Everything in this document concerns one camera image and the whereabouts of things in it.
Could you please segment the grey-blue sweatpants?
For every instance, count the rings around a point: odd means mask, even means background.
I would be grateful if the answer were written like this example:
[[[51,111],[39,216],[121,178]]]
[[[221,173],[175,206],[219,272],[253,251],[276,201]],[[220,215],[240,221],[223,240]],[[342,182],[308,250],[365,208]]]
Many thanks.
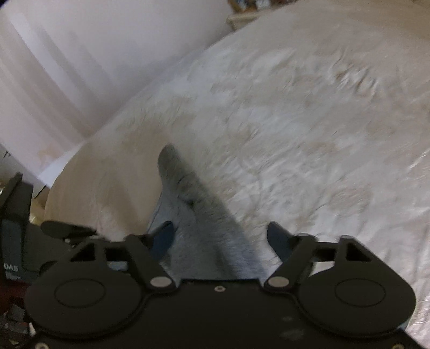
[[[176,280],[263,278],[266,273],[243,228],[176,148],[165,146],[157,165],[162,192],[149,229],[170,221],[174,230],[163,268]]]

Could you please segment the white floral bedspread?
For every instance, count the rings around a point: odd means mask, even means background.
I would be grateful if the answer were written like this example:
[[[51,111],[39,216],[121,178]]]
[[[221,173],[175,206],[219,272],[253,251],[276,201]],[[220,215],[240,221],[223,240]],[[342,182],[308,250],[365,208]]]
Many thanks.
[[[266,278],[275,221],[357,238],[414,289],[429,345],[429,3],[297,1],[182,63],[67,163],[47,220],[150,231],[172,145],[243,228]]]

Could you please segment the left white nightstand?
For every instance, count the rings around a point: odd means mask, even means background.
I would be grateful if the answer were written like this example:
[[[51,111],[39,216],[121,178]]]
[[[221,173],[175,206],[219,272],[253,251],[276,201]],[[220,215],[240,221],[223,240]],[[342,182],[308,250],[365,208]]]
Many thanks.
[[[226,23],[233,31],[237,31],[262,17],[264,14],[266,14],[265,11],[236,13],[229,16],[226,19]]]

